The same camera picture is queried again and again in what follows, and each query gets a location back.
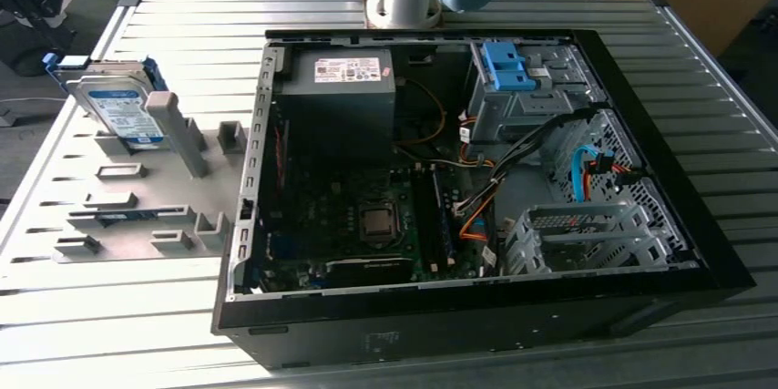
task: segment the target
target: blue drive bay latch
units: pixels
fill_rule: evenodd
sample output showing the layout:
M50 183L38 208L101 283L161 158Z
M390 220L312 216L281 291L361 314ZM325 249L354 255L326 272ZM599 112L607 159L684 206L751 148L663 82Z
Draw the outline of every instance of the blue drive bay latch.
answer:
M531 91L537 87L524 70L524 57L515 44L487 41L481 45L484 65L495 79L496 91Z

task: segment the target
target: label sticker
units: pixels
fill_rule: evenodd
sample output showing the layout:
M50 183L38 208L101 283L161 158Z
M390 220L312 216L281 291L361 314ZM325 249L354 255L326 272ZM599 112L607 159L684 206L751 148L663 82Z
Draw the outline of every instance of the label sticker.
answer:
M551 77L551 74L548 73L548 69L545 67L528 68L525 71L531 77Z
M471 142L471 130L468 128L459 128L459 141L461 141L461 143Z
M484 258L485 262L493 267L495 264L497 263L497 255L495 254L493 251L488 249L487 246L484 246L484 250L481 251L481 257Z
M314 64L313 82L380 81L377 58L320 58Z
M157 122L142 109L142 97L134 90L89 91L94 110L118 137L134 148L153 148L162 134Z

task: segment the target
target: power supply label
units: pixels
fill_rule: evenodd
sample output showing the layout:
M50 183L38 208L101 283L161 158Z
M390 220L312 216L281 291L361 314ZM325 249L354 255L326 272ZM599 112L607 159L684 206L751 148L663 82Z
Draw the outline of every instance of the power supply label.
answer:
M313 82L380 81L377 58L320 58L313 66Z

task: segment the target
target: connector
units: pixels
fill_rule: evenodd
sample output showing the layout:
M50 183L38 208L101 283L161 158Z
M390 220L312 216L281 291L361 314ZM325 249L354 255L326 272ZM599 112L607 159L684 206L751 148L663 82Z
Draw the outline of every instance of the connector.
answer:
M608 173L615 162L612 150L599 152L593 157L593 165L589 167L589 173L593 175Z
M42 59L42 62L44 62L44 70L46 70L48 75L57 82L57 85L60 86L60 89L64 92L64 95L66 96L66 95L70 94L70 92L68 91L68 88L64 85L64 82L57 77L57 74L54 73L54 70L60 66L57 64L58 61L60 61L60 57L57 56L57 54L50 53L50 52L46 53L46 55L44 56L44 59Z
M643 177L644 177L643 172L637 170L629 170L628 172L616 173L613 184L616 185L616 187L631 186L636 184Z

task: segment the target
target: workbench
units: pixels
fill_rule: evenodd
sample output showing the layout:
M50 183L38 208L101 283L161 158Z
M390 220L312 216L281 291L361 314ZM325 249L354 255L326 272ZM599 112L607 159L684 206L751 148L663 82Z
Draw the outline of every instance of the workbench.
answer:
M250 116L266 29L358 28L361 19L356 0L142 0L117 8L96 53L150 55L181 111L208 129ZM2 387L778 384L778 134L672 11L648 0L496 0L444 22L599 31L756 288L612 341L269 374L210 334L217 257L48 258L62 216L80 208L68 196L105 160L70 98L0 222Z

